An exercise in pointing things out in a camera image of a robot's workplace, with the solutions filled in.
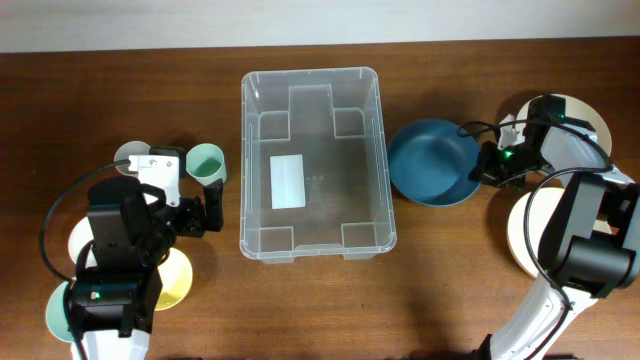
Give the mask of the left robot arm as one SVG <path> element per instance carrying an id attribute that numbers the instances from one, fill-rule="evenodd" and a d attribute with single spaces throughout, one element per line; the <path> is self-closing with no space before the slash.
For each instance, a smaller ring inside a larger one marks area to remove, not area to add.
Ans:
<path id="1" fill-rule="evenodd" d="M 79 359 L 142 359 L 162 280 L 160 264 L 178 237 L 200 238 L 224 225 L 224 183 L 203 197 L 167 205 L 163 189 L 117 176 L 88 192 L 93 238 L 80 251 L 63 309 Z"/>

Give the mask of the mint green cup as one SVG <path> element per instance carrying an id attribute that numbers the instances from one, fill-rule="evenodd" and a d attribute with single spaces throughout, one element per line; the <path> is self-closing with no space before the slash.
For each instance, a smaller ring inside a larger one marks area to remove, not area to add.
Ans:
<path id="1" fill-rule="evenodd" d="M 186 171 L 203 186 L 218 180 L 227 181 L 224 153 L 218 146 L 210 143 L 196 145 L 187 153 Z"/>

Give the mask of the dark blue bowl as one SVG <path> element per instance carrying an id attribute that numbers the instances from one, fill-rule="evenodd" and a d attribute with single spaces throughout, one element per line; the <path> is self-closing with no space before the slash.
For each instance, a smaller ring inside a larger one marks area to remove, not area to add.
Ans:
<path id="1" fill-rule="evenodd" d="M 412 122 L 395 133 L 388 146 L 390 179 L 407 199 L 430 207 L 466 201 L 480 187 L 470 178 L 480 146 L 442 119 Z"/>

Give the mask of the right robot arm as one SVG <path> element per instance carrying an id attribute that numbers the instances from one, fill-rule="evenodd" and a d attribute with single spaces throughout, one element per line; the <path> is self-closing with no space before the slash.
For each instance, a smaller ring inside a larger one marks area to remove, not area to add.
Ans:
<path id="1" fill-rule="evenodd" d="M 564 192 L 539 244 L 524 246 L 538 271 L 509 322 L 474 350 L 477 359 L 542 359 L 566 327 L 613 290 L 639 275 L 639 186 L 598 144 L 587 121 L 566 113 L 566 101 L 542 95 L 523 120 L 476 122 L 491 131 L 469 177 L 496 188 L 520 188 L 527 174 L 546 171 Z"/>

